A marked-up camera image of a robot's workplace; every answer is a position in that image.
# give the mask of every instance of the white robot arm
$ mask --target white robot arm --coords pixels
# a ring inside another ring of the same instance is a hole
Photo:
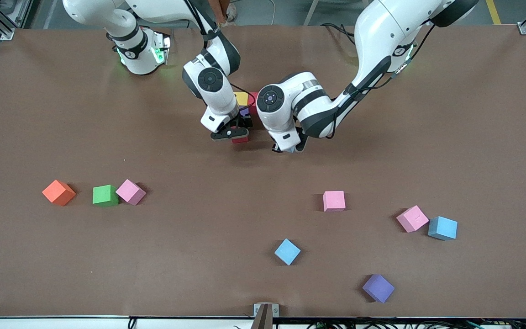
[[[227,75],[236,71],[241,57],[235,46],[191,0],[63,0],[67,13],[84,25],[103,27],[117,46],[121,62],[135,74],[148,74],[165,63],[169,38],[148,27],[140,27],[132,13],[118,9],[127,2],[142,19],[165,23],[185,19],[200,28],[204,48],[184,65],[182,79],[207,109],[201,123],[213,139],[248,135],[238,119],[238,104]]]
[[[336,127],[387,73],[410,62],[409,52],[422,25],[447,27],[472,11],[478,0],[374,0],[359,15],[354,40],[356,77],[333,100],[312,73],[288,75],[263,87],[257,112],[275,141],[276,152],[303,151],[307,137],[331,138]]]

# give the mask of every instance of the tiled floor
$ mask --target tiled floor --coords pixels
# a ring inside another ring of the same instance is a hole
[[[276,4],[276,25],[301,25],[305,20],[311,0],[274,0]],[[195,0],[203,12],[211,14],[206,0]],[[526,17],[526,0],[494,0],[501,23],[513,24]],[[235,0],[238,10],[238,25],[270,24],[274,6],[269,0]],[[338,25],[354,25],[358,13],[363,10],[360,0],[321,0],[316,8],[310,25],[320,25],[330,22]],[[466,19],[463,25],[492,24],[489,7],[486,0],[480,0],[478,6]],[[159,24],[163,27],[185,27],[185,22]],[[65,12],[62,0],[41,0],[32,23],[34,29],[94,29],[73,21]]]

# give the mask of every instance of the green object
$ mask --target green object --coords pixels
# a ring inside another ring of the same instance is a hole
[[[93,187],[92,204],[99,207],[117,206],[119,204],[117,188],[113,185]]]

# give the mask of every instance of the brown table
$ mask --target brown table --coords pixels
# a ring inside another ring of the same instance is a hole
[[[310,70],[330,96],[356,54],[324,27],[231,27],[231,81],[252,91]],[[526,36],[436,29],[333,140],[275,154],[267,133],[215,143],[181,80],[200,50],[176,31],[171,65],[122,67],[103,31],[17,31],[0,45],[0,315],[225,315],[272,301],[284,316],[526,317]],[[40,193],[78,193],[66,207]],[[98,208],[92,187],[142,183],[139,206]],[[325,190],[348,210],[321,211]],[[456,241],[404,233],[418,204]],[[273,255],[284,238],[303,252]],[[386,304],[360,291],[380,273]]]

